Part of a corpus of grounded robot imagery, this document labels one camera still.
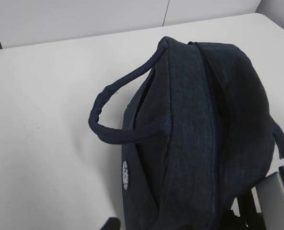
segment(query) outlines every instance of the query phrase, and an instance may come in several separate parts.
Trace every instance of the zipper track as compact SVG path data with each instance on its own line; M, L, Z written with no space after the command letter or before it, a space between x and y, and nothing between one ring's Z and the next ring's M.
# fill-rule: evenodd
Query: zipper track
M215 221L213 221L213 226L211 227L212 230L218 229L219 226L219 221L220 221L220 217L221 217L221 211L220 211L220 206L221 206L221 202L220 202L220 170L219 170L219 163L220 163L220 156L221 156L221 152L222 152L222 147L220 146L221 141L220 141L220 124L219 124L219 118L218 118L218 112L217 112L217 105L215 103L215 96L214 96L214 90L212 88L212 85L214 84L213 81L215 81L215 75L213 70L211 69L208 60L206 59L206 56L203 52L203 50L201 49L201 47L199 46L199 44L197 42L189 42L189 45L193 45L194 47L197 48L203 64L204 64L204 69L205 69L205 73L206 73L206 78L207 78L207 85L208 85L208 89L210 91L210 95L211 95L211 104L212 107L214 109L214 124L215 124L215 172L216 172L216 180L215 180L215 184L216 184L216 188L217 191L215 192L215 200L216 200L216 213L217 218L215 219Z

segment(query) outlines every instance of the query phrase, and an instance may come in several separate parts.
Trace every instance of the white logo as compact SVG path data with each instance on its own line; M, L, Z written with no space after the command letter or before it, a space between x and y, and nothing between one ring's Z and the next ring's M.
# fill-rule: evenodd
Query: white logo
M127 162L124 161L123 163L123 185L124 185L125 190L128 189L128 184L129 184L128 166L127 166Z

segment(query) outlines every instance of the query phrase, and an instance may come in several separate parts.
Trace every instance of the table surface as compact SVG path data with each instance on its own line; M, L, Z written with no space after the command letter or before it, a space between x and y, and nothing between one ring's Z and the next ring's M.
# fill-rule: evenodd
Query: table surface
M237 45L284 129L284 30L257 13L0 50L0 230L98 230L110 216L124 222L121 147L92 133L89 112L163 36ZM144 79L112 98L102 124L121 127ZM271 172L281 164L275 150Z

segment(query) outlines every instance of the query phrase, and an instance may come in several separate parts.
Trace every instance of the navy blue backpack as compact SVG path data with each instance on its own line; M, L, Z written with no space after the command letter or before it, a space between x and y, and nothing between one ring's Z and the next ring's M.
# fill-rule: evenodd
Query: navy blue backpack
M121 87L150 73L129 103L123 129L98 124ZM234 199L263 179L284 134L265 90L236 46L164 37L141 67L97 96L90 128L122 145L127 230L216 230Z

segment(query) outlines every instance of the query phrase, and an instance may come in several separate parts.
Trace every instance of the carry handle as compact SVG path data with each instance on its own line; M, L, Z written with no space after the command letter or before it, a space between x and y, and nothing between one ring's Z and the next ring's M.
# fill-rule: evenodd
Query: carry handle
M144 65L117 80L113 84L106 86L104 90L98 94L90 113L89 126L102 141L108 144L137 143L147 138L158 135L169 135L171 133L170 115L161 116L144 127L132 130L108 128L98 124L99 114L102 112L103 106L110 100L112 95L129 82L150 70L167 48L167 43L165 41L160 41L157 51Z

